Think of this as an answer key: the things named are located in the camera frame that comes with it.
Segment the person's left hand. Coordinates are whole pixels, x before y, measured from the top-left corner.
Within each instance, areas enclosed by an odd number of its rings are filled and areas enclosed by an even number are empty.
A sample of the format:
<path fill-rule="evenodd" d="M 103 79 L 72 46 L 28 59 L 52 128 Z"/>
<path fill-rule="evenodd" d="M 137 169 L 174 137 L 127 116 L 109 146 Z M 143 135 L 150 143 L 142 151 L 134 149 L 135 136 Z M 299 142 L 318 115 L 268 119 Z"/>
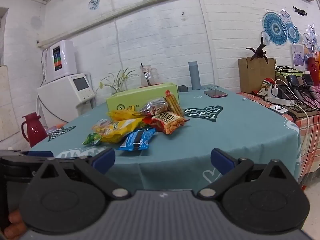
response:
<path fill-rule="evenodd" d="M 10 225 L 4 229 L 4 236 L 6 239 L 16 240 L 20 239 L 25 232 L 27 227 L 22 220 L 22 216 L 19 210 L 15 210 L 9 214 Z"/>

